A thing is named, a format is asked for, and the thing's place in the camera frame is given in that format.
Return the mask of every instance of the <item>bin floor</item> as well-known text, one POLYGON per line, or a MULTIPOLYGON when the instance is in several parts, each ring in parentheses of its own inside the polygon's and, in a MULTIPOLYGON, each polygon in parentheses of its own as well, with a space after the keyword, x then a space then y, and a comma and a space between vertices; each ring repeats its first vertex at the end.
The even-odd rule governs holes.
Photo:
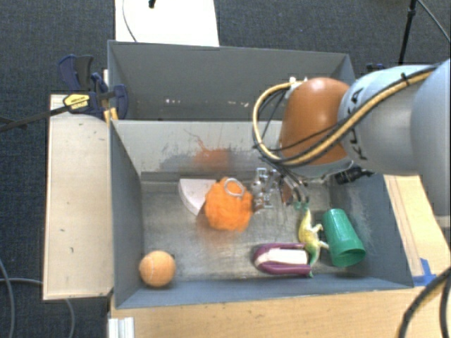
MULTIPOLYGON (((184 206, 177 183, 142 182, 144 252, 164 250, 175 257, 178 280, 233 280, 268 277, 251 262, 260 244, 297 242, 299 213, 285 207, 278 192, 273 208, 256 212, 244 232, 228 232, 209 227, 203 211, 194 216, 184 206)), ((317 221, 330 208, 328 190, 322 184, 309 185, 310 209, 317 221)), ((330 265, 323 251, 314 273, 340 271, 330 265)))

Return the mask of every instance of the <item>gray carpet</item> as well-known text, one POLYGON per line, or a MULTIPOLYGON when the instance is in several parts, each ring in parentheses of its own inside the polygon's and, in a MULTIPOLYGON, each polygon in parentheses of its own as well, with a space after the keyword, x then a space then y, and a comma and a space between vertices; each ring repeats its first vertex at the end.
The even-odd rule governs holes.
MULTIPOLYGON (((410 0, 215 0, 221 45, 332 51, 351 56, 356 76, 367 63, 396 65, 410 0)), ((424 0, 450 33, 451 0, 424 0)), ((406 62, 435 63, 450 45, 417 7, 406 62)), ((0 115, 19 119, 47 108, 65 89, 56 64, 91 54, 106 67, 114 38, 113 0, 0 0, 0 115)), ((11 277, 42 278, 47 124, 0 134, 0 259, 11 277)), ((42 303, 37 288, 14 287, 16 337, 65 337, 63 304, 42 303)), ((75 301, 75 337, 106 334, 106 299, 75 301)), ((0 287, 0 337, 9 330, 6 288, 0 287)))

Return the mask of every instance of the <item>wooden board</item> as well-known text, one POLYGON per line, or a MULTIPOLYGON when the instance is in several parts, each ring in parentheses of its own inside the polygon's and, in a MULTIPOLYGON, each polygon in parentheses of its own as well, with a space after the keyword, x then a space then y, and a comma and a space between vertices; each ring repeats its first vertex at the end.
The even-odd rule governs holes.
MULTIPOLYGON (((62 96, 52 96, 52 108, 62 96)), ((108 128, 64 113, 49 124, 43 298, 107 295, 113 287, 108 128)))

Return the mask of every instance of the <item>yellow cable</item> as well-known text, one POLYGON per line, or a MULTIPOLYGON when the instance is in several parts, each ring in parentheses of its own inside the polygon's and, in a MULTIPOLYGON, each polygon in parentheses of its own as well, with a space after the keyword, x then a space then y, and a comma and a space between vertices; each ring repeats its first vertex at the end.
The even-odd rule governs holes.
MULTIPOLYGON (((393 87, 384 90, 380 94, 376 95, 374 98, 372 98, 369 101, 366 101, 359 110, 339 128, 337 129, 333 134, 331 134, 324 142, 319 144, 315 149, 312 151, 302 154, 301 156, 294 158, 292 160, 283 161, 284 165, 298 165, 305 163, 313 158, 315 158, 317 155, 325 151, 328 147, 332 146, 334 143, 336 143, 346 132, 355 124, 359 122, 359 120, 364 117, 371 109, 373 109, 376 105, 378 105, 380 102, 386 100, 388 97, 392 96, 393 94, 397 93, 398 91, 405 89, 409 85, 415 84, 417 82, 420 82, 422 80, 425 80, 432 71, 429 71, 427 73, 422 73, 419 75, 416 75, 411 78, 407 78, 406 80, 403 80, 399 82, 398 84, 394 85, 393 87)), ((275 154, 272 154, 268 148, 264 145, 263 139, 261 138, 260 131, 258 128, 258 111, 260 108, 260 105, 263 103, 263 101, 272 93, 281 90, 286 89, 289 86, 291 86, 293 83, 285 83, 276 85, 270 89, 267 89, 258 99, 257 102, 254 105, 254 111, 252 114, 252 125, 255 133, 255 138, 257 141, 257 144, 260 146, 261 150, 273 161, 281 161, 282 158, 280 156, 277 156, 275 154)))

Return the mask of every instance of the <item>wooden table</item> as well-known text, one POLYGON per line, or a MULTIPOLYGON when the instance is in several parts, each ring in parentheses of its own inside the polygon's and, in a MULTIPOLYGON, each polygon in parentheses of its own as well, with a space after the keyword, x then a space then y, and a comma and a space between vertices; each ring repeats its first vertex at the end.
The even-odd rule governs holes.
MULTIPOLYGON (((404 242, 406 250, 413 256, 417 250, 427 259, 432 273, 441 273, 450 265, 450 250, 418 177, 386 177, 386 182, 400 230, 412 231, 413 241, 404 242)), ((387 338, 396 336, 402 315, 422 289, 119 311, 111 304, 111 316, 134 317, 138 338, 387 338)), ((436 294, 421 307, 408 337, 441 337, 439 303, 440 295, 436 294)))

